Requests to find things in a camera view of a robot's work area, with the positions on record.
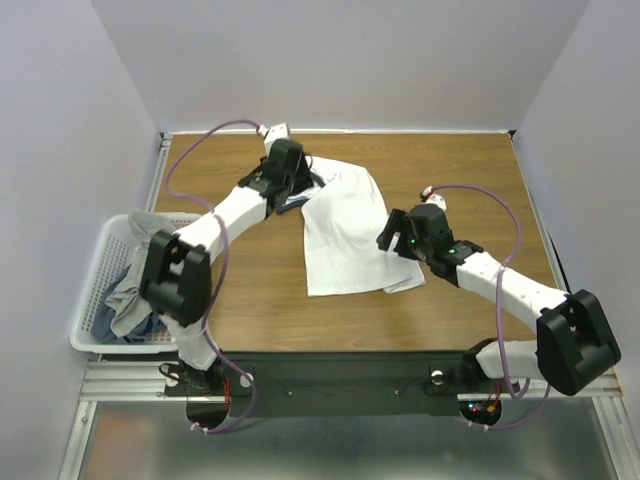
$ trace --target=gray cloth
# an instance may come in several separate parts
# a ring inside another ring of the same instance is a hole
[[[144,342],[147,333],[157,332],[164,328],[164,325],[160,321],[160,315],[152,312],[125,337],[119,339],[113,333],[113,330],[111,330],[111,321],[116,315],[116,311],[107,306],[104,301],[113,293],[113,290],[124,280],[124,277],[126,277],[128,273],[129,267],[122,270],[120,275],[118,275],[102,294],[100,305],[96,310],[96,316],[91,324],[91,335],[93,335],[99,343],[141,343]]]
[[[111,319],[111,331],[116,337],[126,337],[151,314],[151,306],[140,297],[140,281],[149,242],[160,230],[170,233],[176,230],[167,217],[144,210],[134,210],[129,214],[129,226],[140,246],[134,251],[129,271],[104,302],[115,311]]]

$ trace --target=cloth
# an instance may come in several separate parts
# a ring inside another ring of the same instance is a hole
[[[133,210],[129,214],[129,226],[140,245],[135,249],[131,266],[113,292],[106,297],[106,306],[115,311],[111,330],[116,337],[126,337],[152,312],[149,303],[140,297],[140,281],[149,251],[151,237],[160,230],[173,233],[175,225],[164,215]]]
[[[120,275],[109,285],[102,295],[102,300],[98,309],[96,310],[96,316],[91,324],[91,334],[100,343],[117,343],[118,337],[116,337],[113,330],[111,330],[111,322],[116,315],[116,311],[109,307],[104,301],[113,293],[115,288],[129,273],[129,267],[120,272]],[[164,328],[164,325],[160,321],[160,315],[156,312],[151,312],[147,317],[129,332],[128,335],[122,337],[124,343],[141,343],[144,341],[144,337],[147,333],[157,332]]]
[[[415,260],[378,249],[376,238],[388,213],[369,172],[356,165],[307,157],[321,186],[290,197],[286,205],[305,201],[304,257],[309,296],[341,295],[384,289],[400,292],[424,285]]]

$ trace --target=metal frame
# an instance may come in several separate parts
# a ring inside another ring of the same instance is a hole
[[[149,211],[152,211],[156,205],[164,168],[171,148],[172,138],[173,134],[171,133],[162,134],[163,140],[158,153],[155,176],[152,181],[146,203],[146,208]],[[524,177],[523,182],[525,184],[527,195],[529,196],[534,217],[538,224],[538,229],[542,237],[548,261],[551,265],[554,279],[560,288],[566,289],[567,286],[565,285],[561,274],[560,265],[558,264],[558,260],[555,256],[549,233],[544,226],[543,219],[536,208],[535,201],[527,187]],[[165,378],[158,371],[160,363],[161,362],[159,361],[104,362],[100,360],[88,363],[80,392],[78,410],[60,470],[60,479],[66,480],[70,478],[77,478],[81,473],[80,470],[90,441],[90,434],[93,428],[98,402],[185,402],[187,400],[186,397],[171,398],[164,395]],[[541,397],[543,395],[544,388],[544,382],[532,382],[528,397]],[[458,395],[458,399],[476,399],[482,398],[483,395],[484,394],[463,394]],[[561,395],[554,392],[552,393],[552,396]],[[607,374],[603,375],[593,382],[593,384],[588,388],[580,392],[578,396],[592,398],[594,409],[602,427],[609,454],[618,478],[621,480],[634,480],[640,478],[640,450],[632,432],[627,412],[622,401],[622,392],[614,372],[607,372]],[[224,401],[222,397],[191,397],[188,400],[215,403]]]
[[[96,402],[80,402],[60,468],[60,480],[78,478],[96,414]]]

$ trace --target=cable connector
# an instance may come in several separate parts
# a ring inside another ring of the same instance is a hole
[[[269,129],[264,125],[260,125],[258,128],[256,128],[256,133],[260,135],[260,138],[264,140],[264,138],[267,136],[267,133],[269,133]]]
[[[258,134],[260,136],[262,136],[261,129],[262,129],[262,126],[260,127],[260,129],[258,129]],[[280,123],[278,125],[271,127],[269,130],[267,130],[263,138],[264,138],[264,149],[267,152],[267,156],[268,156],[269,151],[271,150],[271,146],[276,140],[281,138],[284,138],[286,140],[291,139],[291,130],[289,129],[289,125],[287,125],[286,123]]]
[[[433,193],[433,187],[428,186],[422,192],[420,192],[420,201],[422,203],[433,203],[439,206],[443,211],[447,211],[447,202],[441,195]]]

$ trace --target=black bracket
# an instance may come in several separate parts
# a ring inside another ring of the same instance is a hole
[[[393,209],[378,236],[378,248],[388,250],[394,236],[394,251],[403,258],[425,262],[433,274],[458,286],[456,267],[482,247],[467,240],[455,240],[445,212],[437,205],[421,203],[408,213]]]
[[[238,182],[240,187],[257,190],[267,199],[267,216],[281,207],[291,195],[313,187],[311,171],[302,145],[280,138],[273,142],[269,156]]]
[[[621,359],[600,302],[586,290],[544,310],[536,325],[538,368],[560,393],[575,395]]]
[[[198,370],[190,367],[182,360],[178,363],[163,363],[163,375],[176,380],[176,384],[165,385],[164,394],[167,397],[206,397],[223,394],[222,381],[225,378],[224,368],[219,361],[208,370]]]
[[[182,263],[182,273],[172,265]],[[151,308],[169,314],[182,327],[197,322],[211,300],[209,252],[180,241],[179,235],[160,231],[151,237],[140,282],[140,295]]]

